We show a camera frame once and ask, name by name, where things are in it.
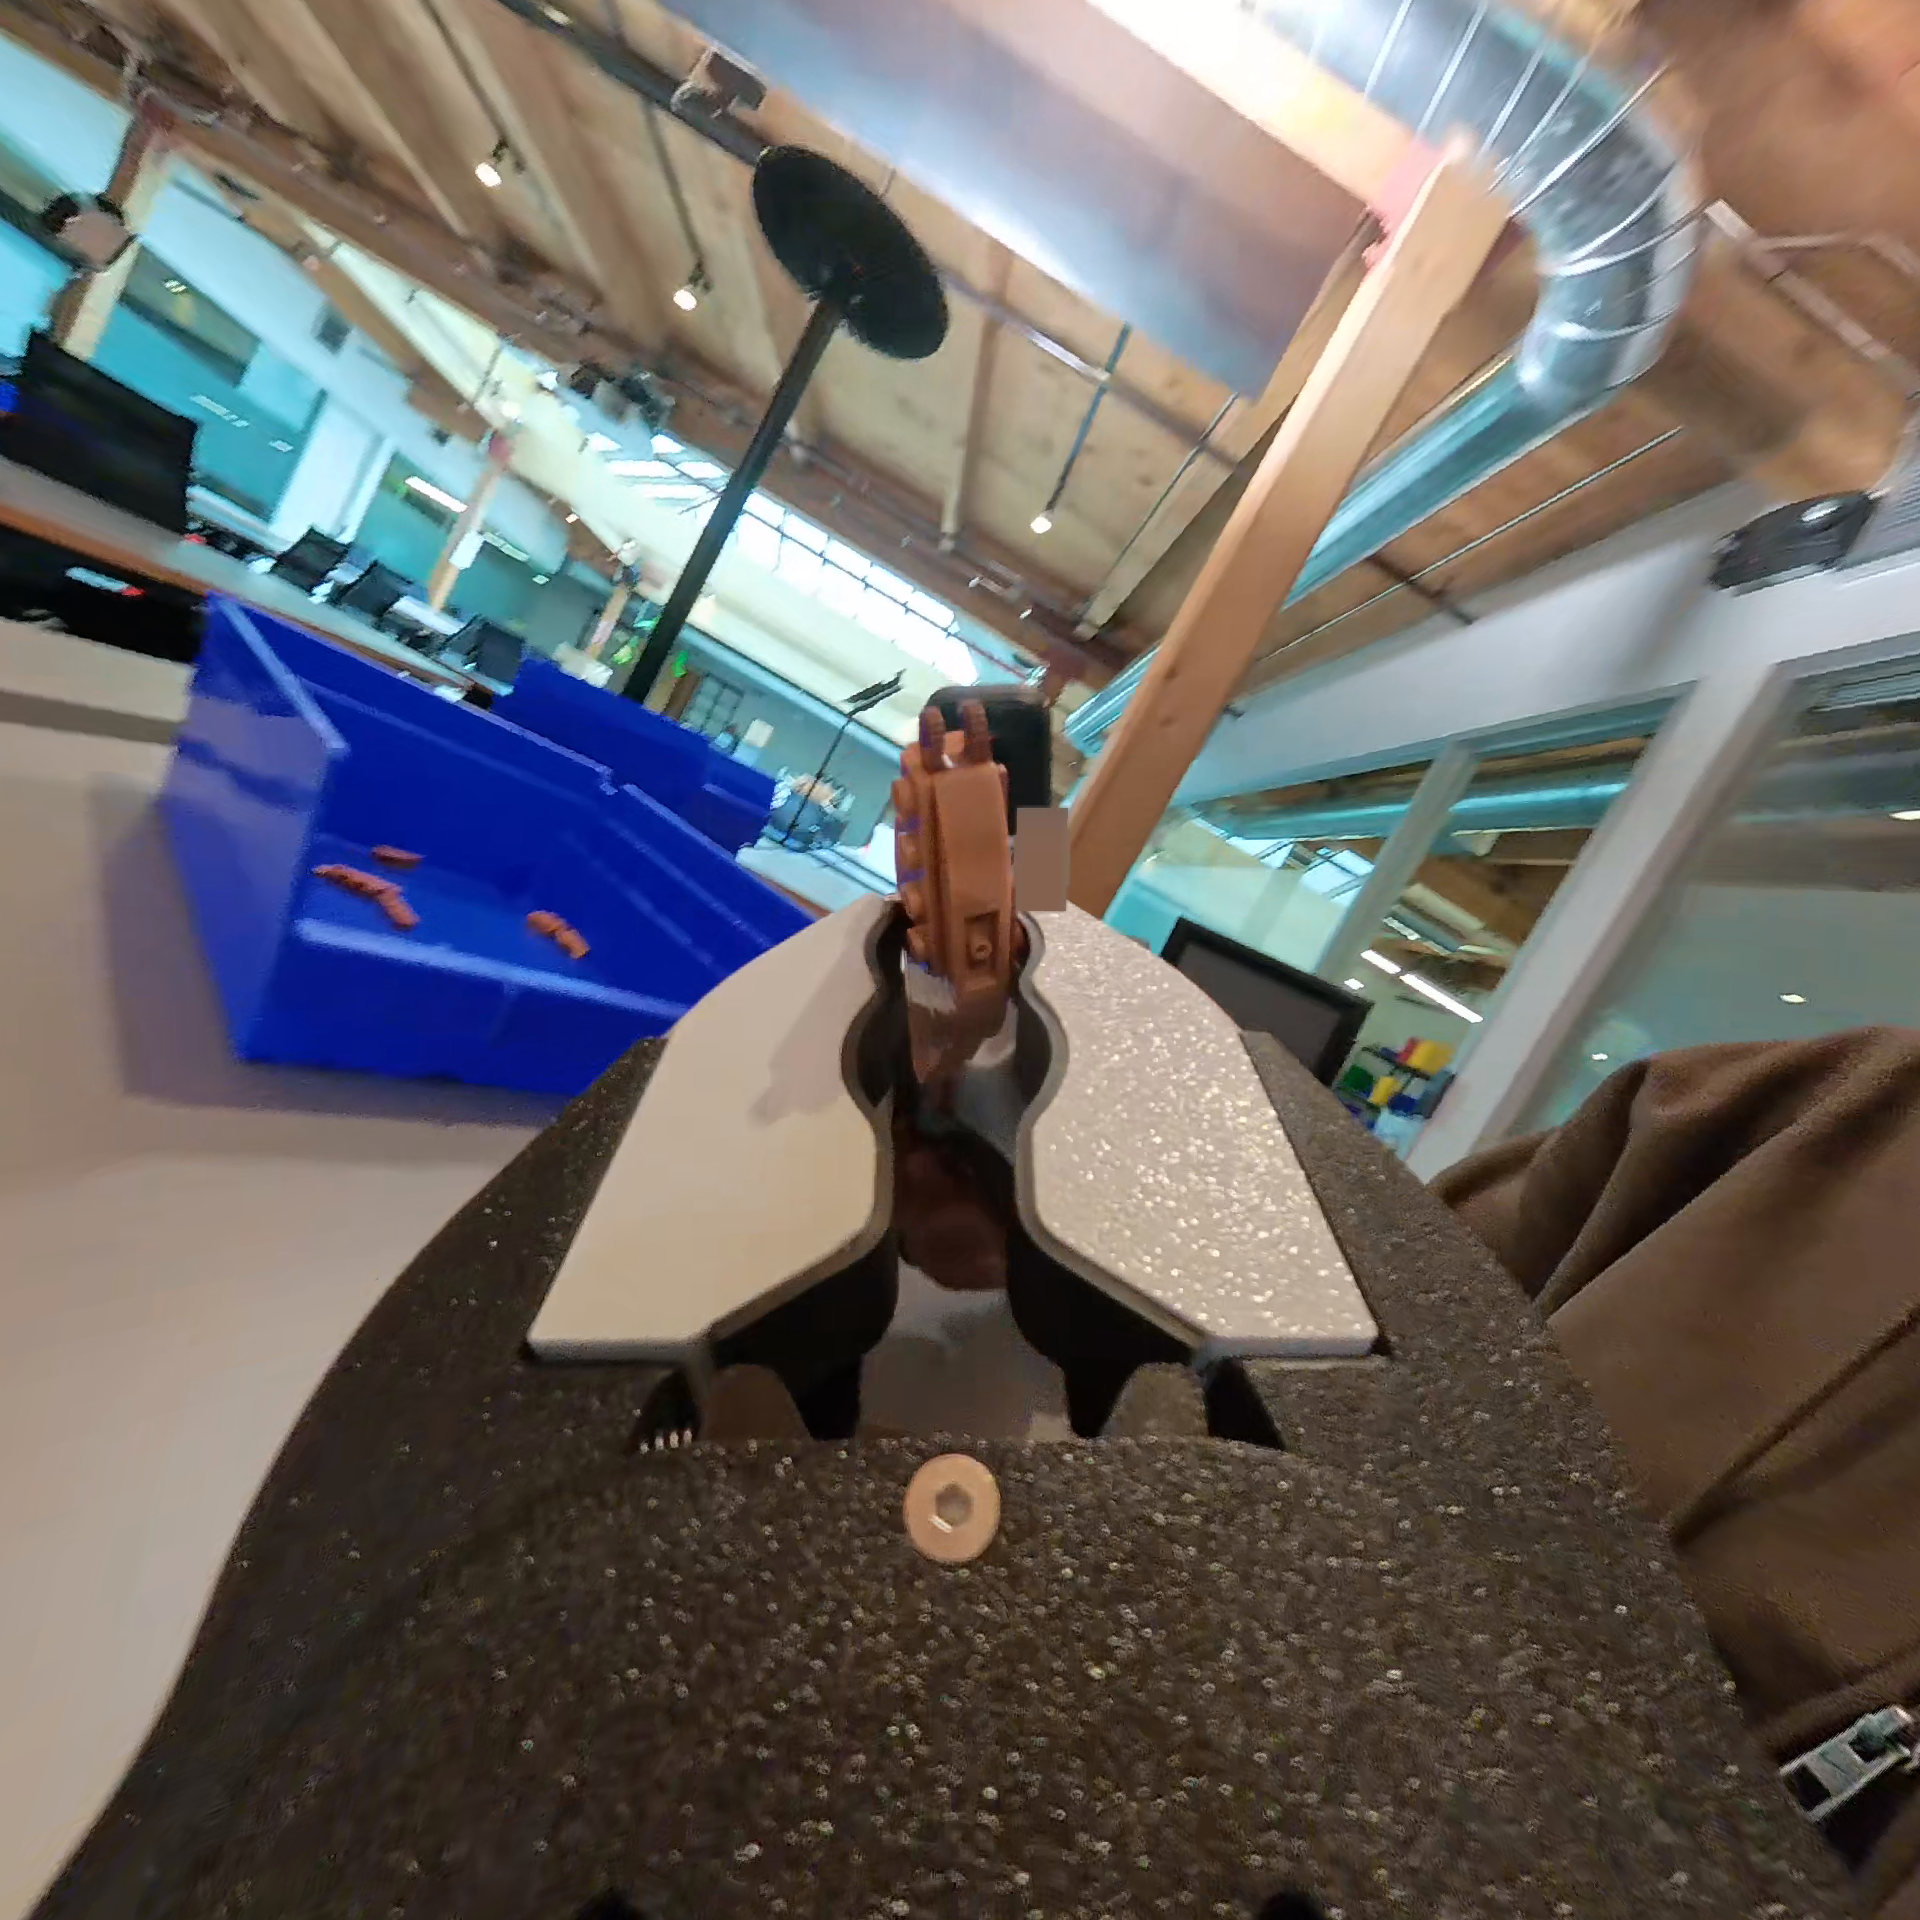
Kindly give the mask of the brown brick assembly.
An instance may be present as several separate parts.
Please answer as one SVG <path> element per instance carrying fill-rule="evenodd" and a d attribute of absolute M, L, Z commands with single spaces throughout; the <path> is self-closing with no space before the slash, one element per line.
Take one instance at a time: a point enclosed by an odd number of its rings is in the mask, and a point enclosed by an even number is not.
<path fill-rule="evenodd" d="M 1005 1288 L 1012 1172 L 957 1118 L 962 1081 L 1012 1012 L 1029 952 L 1018 913 L 1015 771 L 997 745 L 1024 697 L 945 689 L 893 787 L 905 1070 L 897 1092 L 897 1238 L 937 1288 Z"/>

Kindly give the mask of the black rounded device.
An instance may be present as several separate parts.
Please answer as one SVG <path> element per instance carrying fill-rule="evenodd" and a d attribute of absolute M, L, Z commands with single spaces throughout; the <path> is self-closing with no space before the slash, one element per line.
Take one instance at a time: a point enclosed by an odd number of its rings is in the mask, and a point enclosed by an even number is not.
<path fill-rule="evenodd" d="M 1040 689 L 1026 684 L 947 685 L 931 697 L 949 731 L 964 724 L 970 703 L 978 703 L 987 717 L 992 757 L 1005 772 L 1005 828 L 1015 831 L 1024 809 L 1055 804 L 1049 708 Z"/>

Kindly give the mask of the wooden support post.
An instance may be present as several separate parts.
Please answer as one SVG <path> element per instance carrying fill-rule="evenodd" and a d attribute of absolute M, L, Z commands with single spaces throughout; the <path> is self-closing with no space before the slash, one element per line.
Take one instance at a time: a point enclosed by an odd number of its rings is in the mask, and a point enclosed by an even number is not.
<path fill-rule="evenodd" d="M 1069 803 L 1069 901 L 1103 919 L 1301 581 L 1388 419 L 1506 229 L 1490 168 L 1445 149 L 1337 319 Z"/>

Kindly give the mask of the person's brown jacket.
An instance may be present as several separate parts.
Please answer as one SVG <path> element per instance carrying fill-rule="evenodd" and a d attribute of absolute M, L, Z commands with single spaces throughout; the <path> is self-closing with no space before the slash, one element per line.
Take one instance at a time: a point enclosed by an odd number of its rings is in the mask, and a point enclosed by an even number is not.
<path fill-rule="evenodd" d="M 1752 1737 L 1916 1713 L 1916 1031 L 1660 1052 L 1429 1188 L 1587 1385 Z"/>

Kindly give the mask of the coloured storage bins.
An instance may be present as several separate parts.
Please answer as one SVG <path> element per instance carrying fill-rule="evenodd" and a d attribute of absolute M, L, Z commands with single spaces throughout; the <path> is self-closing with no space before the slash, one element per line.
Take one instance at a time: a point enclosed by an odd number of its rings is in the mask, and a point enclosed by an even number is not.
<path fill-rule="evenodd" d="M 1339 1067 L 1333 1092 L 1365 1132 L 1407 1157 L 1452 1081 L 1449 1041 L 1359 1045 Z"/>

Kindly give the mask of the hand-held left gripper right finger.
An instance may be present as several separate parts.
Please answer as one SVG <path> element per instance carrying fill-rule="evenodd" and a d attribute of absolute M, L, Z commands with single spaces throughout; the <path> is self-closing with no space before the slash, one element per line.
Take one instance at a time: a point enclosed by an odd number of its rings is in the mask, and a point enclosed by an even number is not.
<path fill-rule="evenodd" d="M 1008 1295 L 1098 1432 L 1154 1364 L 1346 1361 L 1381 1326 L 1235 1019 L 1084 910 L 1026 919 Z"/>

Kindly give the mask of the black disc floor lamp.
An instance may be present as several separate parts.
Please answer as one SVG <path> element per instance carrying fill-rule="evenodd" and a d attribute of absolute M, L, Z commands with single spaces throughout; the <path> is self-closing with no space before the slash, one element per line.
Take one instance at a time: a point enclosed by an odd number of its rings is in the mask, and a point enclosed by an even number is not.
<path fill-rule="evenodd" d="M 842 163 L 803 147 L 764 151 L 752 168 L 752 211 L 778 268 L 809 301 L 807 323 L 632 664 L 621 694 L 633 703 L 644 703 L 677 653 L 833 339 L 845 328 L 885 359 L 919 364 L 949 333 L 945 281 L 921 240 Z"/>

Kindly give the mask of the black monitor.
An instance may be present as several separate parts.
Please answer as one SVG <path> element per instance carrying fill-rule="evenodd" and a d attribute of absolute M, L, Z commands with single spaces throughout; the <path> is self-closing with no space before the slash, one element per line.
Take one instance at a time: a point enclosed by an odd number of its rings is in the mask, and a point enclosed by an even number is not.
<path fill-rule="evenodd" d="M 66 352 L 47 328 L 19 356 L 2 452 L 177 537 L 188 535 L 199 425 Z"/>
<path fill-rule="evenodd" d="M 1345 1071 L 1373 1009 L 1365 991 L 1284 964 L 1194 919 L 1178 919 L 1160 952 L 1241 1032 L 1272 1038 L 1323 1088 Z"/>

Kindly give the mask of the wide silver ceiling duct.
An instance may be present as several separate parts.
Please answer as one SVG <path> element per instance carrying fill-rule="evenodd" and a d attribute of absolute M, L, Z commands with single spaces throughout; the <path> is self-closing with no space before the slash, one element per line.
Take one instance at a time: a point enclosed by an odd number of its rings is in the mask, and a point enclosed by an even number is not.
<path fill-rule="evenodd" d="M 1520 81 L 1498 179 L 1539 273 L 1513 369 L 1537 411 L 1575 419 L 1660 359 L 1690 295 L 1697 142 L 1665 57 L 1608 53 L 1527 15 L 1513 38 Z"/>

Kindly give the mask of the blue plastic bin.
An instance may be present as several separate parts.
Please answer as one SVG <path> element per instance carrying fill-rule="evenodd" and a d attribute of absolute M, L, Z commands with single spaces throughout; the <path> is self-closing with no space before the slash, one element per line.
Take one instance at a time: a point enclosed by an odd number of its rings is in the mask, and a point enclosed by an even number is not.
<path fill-rule="evenodd" d="M 572 1097 L 809 913 L 600 764 L 211 596 L 160 821 L 231 1052 Z M 376 845 L 410 848 L 381 871 Z M 395 879 L 401 931 L 311 877 Z M 568 959 L 523 917 L 593 951 Z"/>
<path fill-rule="evenodd" d="M 491 713 L 600 764 L 615 787 L 641 790 L 729 855 L 760 843 L 773 815 L 778 784 L 768 775 L 727 757 L 698 729 L 548 661 L 523 661 L 509 688 L 491 699 Z"/>

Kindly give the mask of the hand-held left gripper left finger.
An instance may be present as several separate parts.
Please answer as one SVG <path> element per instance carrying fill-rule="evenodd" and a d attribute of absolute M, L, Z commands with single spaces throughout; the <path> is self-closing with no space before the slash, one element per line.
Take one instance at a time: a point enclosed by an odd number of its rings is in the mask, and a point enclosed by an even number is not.
<path fill-rule="evenodd" d="M 712 989 L 652 1078 L 528 1328 L 555 1361 L 827 1380 L 897 1313 L 897 907 L 817 919 Z"/>

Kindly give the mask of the black ceiling device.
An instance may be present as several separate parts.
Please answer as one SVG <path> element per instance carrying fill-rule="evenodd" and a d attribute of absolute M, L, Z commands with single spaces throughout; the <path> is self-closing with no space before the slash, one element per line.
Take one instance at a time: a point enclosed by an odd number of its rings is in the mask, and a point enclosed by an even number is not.
<path fill-rule="evenodd" d="M 1810 495 L 1729 533 L 1713 556 L 1707 588 L 1755 592 L 1842 564 L 1879 507 L 1871 492 Z"/>

